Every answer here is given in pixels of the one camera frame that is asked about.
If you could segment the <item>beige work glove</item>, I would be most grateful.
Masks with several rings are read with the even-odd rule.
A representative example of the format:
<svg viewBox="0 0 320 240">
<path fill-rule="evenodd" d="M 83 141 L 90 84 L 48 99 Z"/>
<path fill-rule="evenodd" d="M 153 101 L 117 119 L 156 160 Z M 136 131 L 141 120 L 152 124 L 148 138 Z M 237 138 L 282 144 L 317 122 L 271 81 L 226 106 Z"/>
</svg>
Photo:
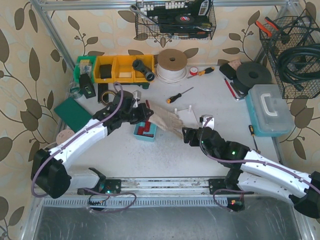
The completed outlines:
<svg viewBox="0 0 320 240">
<path fill-rule="evenodd" d="M 148 119 L 149 122 L 165 132 L 171 132 L 180 139 L 183 138 L 182 128 L 184 123 L 177 114 L 162 108 L 150 100 L 146 100 L 145 103 L 153 111 L 153 114 Z"/>
</svg>

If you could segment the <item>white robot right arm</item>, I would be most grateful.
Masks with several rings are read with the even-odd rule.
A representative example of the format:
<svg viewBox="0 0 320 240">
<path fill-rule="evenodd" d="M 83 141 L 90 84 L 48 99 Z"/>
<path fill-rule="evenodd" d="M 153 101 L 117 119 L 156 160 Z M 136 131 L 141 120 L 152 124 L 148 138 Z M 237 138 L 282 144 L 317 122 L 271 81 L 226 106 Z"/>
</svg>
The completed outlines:
<svg viewBox="0 0 320 240">
<path fill-rule="evenodd" d="M 183 141 L 229 168 L 226 190 L 253 192 L 286 202 L 309 218 L 320 217 L 320 173 L 301 172 L 263 157 L 255 150 L 224 140 L 210 127 L 182 128 Z"/>
</svg>

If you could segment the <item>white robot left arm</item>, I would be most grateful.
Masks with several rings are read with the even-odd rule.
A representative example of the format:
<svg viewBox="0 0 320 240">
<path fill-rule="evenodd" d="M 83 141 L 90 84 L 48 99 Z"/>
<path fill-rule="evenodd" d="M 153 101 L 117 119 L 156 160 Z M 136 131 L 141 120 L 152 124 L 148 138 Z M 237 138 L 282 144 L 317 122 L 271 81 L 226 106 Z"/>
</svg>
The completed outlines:
<svg viewBox="0 0 320 240">
<path fill-rule="evenodd" d="M 106 177 L 95 168 L 79 172 L 68 172 L 68 169 L 86 150 L 120 128 L 122 123 L 136 125 L 153 115 L 147 103 L 139 102 L 138 94 L 139 91 L 118 91 L 113 101 L 97 111 L 75 135 L 50 150 L 39 149 L 33 158 L 31 185 L 38 186 L 53 199 L 71 189 L 105 193 Z"/>
</svg>

